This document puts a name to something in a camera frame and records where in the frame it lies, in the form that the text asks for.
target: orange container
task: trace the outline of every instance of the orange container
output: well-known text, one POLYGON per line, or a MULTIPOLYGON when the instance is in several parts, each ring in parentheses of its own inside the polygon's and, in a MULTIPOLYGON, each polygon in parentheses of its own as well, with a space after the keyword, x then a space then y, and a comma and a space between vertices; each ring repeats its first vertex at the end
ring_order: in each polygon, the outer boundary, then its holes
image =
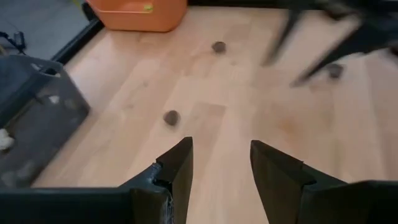
POLYGON ((87 0, 109 29, 167 32, 176 28, 187 0, 87 0))

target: orange plastic bin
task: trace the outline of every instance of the orange plastic bin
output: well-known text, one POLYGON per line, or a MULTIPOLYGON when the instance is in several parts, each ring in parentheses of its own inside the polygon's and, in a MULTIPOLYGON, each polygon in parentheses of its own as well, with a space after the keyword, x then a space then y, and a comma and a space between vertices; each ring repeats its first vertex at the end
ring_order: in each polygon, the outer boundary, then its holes
POLYGON ((109 29, 167 32, 187 11, 187 0, 87 0, 109 29))

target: wooden floor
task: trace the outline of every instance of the wooden floor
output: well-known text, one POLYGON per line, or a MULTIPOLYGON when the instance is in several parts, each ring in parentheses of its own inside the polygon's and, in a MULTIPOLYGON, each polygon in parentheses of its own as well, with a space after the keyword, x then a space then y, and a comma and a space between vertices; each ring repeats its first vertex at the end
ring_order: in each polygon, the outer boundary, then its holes
POLYGON ((184 136, 194 140, 188 223, 266 223, 249 143, 260 139, 352 182, 398 179, 397 65, 376 52, 295 77, 356 26, 308 12, 280 60, 262 67, 283 11, 193 7, 167 34, 102 30, 68 65, 92 114, 35 186, 118 186, 184 136), (215 55, 215 41, 227 44, 215 55), (162 120, 181 114, 178 127, 162 120))

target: black plastic claw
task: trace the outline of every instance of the black plastic claw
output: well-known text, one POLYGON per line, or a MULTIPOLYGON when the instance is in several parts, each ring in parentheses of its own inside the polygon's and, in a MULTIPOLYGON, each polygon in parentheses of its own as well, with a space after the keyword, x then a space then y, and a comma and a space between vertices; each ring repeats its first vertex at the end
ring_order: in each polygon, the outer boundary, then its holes
POLYGON ((3 223, 184 224, 193 175, 192 138, 117 188, 1 189, 3 223))
POLYGON ((347 184, 260 141, 251 166, 270 224, 397 223, 398 182, 347 184))
POLYGON ((294 30, 294 26, 300 20, 302 13, 303 10, 301 9, 289 10, 289 17, 286 21, 285 27, 280 33, 280 36, 277 38, 276 42, 273 44, 265 64, 272 64, 278 59, 282 47, 286 43, 289 34, 294 30))
POLYGON ((311 79, 324 66, 332 63, 341 57, 354 53, 368 54, 373 50, 381 49, 386 46, 388 36, 374 24, 364 22, 356 30, 352 31, 347 38, 339 43, 334 49, 329 51, 318 63, 310 67, 307 72, 299 76, 292 86, 299 86, 311 79))

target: small round object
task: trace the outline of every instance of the small round object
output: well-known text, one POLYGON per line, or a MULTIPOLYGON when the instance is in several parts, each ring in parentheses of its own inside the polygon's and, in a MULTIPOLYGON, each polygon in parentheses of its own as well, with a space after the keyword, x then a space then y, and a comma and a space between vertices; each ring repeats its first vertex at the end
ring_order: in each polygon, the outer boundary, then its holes
POLYGON ((222 41, 217 41, 215 42, 211 48, 213 49, 214 52, 221 54, 226 52, 226 44, 222 41))
POLYGON ((343 70, 344 70, 344 67, 342 65, 339 65, 337 63, 331 63, 328 66, 329 77, 334 80, 339 79, 339 78, 341 78, 341 75, 343 74, 343 70))
POLYGON ((163 120, 166 122, 166 124, 170 126, 177 125, 179 119, 180 119, 180 114, 175 110, 168 111, 163 116, 163 120))

